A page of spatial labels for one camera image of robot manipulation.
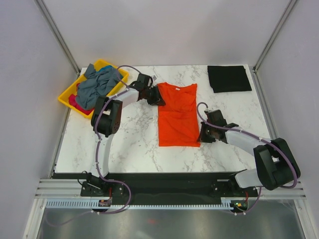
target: blue-gray garment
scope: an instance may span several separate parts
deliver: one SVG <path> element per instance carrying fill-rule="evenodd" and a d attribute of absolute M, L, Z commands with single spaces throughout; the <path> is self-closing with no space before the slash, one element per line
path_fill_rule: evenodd
<path fill-rule="evenodd" d="M 97 98 L 106 96 L 119 82 L 116 69 L 113 67 L 97 72 L 90 64 L 84 76 L 87 80 L 79 84 L 75 101 L 86 111 L 94 108 Z"/>

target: yellow bin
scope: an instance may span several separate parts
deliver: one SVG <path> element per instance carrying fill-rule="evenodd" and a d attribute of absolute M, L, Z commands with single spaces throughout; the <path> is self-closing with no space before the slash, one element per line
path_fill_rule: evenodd
<path fill-rule="evenodd" d="M 95 63 L 94 63 L 94 68 L 96 71 L 99 71 L 101 68 L 105 67 L 105 66 L 108 66 L 108 65 L 111 65 L 113 66 L 114 68 L 117 68 L 116 66 L 106 62 L 105 60 L 103 59 L 99 59 L 97 60 Z M 119 72 L 120 74 L 123 76 L 122 78 L 122 81 L 124 82 L 127 82 L 128 81 L 128 77 L 129 77 L 129 73 L 123 69 L 119 69 Z M 93 111 L 89 114 L 89 115 L 86 115 L 84 114 L 83 112 L 79 111 L 77 108 L 75 108 L 74 106 L 71 106 L 69 104 L 69 97 L 70 95 L 76 95 L 77 93 L 77 87 L 76 85 L 81 83 L 82 81 L 85 81 L 86 78 L 84 77 L 84 75 L 81 75 L 75 82 L 73 82 L 72 85 L 70 85 L 59 97 L 58 97 L 58 100 L 65 104 L 67 107 L 75 110 L 77 113 L 83 115 L 85 118 L 92 118 L 92 115 L 93 115 Z M 111 95 L 114 95 L 116 94 L 120 88 L 123 86 L 123 83 L 122 82 L 119 82 L 108 94 L 107 96 L 111 96 Z"/>

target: marble table surface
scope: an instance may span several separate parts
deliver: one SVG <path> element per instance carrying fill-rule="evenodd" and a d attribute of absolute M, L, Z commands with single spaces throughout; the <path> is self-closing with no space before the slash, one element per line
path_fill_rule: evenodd
<path fill-rule="evenodd" d="M 156 75 L 157 83 L 168 82 L 180 87 L 197 83 L 197 102 L 206 102 L 210 109 L 220 109 L 228 123 L 234 122 L 247 131 L 269 137 L 248 65 L 244 67 L 252 91 L 217 94 L 209 85 L 207 66 L 137 68 L 144 74 Z M 125 70 L 130 73 L 129 82 L 136 80 L 138 74 L 134 70 Z M 55 172 L 90 170 L 96 147 L 90 120 L 71 110 L 62 136 Z M 200 147 L 159 147 L 158 108 L 149 106 L 145 100 L 130 104 L 122 111 L 121 126 L 112 141 L 109 160 L 110 172 L 220 172 L 254 167 L 252 155 L 222 142 L 202 143 Z"/>

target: red garment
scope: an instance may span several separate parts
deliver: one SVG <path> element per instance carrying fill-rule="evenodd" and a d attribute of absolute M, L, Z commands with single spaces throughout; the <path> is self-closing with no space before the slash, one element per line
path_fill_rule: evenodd
<path fill-rule="evenodd" d="M 94 109 L 91 109 L 89 111 L 86 111 L 82 107 L 80 107 L 78 105 L 78 103 L 76 103 L 76 101 L 75 101 L 75 95 L 74 94 L 70 95 L 69 103 L 70 103 L 71 106 L 74 106 L 75 108 L 77 108 L 79 111 L 83 112 L 86 115 L 89 115 L 94 110 Z"/>
<path fill-rule="evenodd" d="M 200 147 L 196 115 L 197 84 L 186 87 L 157 84 L 165 101 L 159 106 L 159 145 Z"/>

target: black square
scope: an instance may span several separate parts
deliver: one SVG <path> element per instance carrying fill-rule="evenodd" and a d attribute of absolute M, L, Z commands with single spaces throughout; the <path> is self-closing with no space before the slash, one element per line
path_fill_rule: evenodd
<path fill-rule="evenodd" d="M 215 93 L 251 91 L 243 66 L 207 66 L 209 84 Z"/>

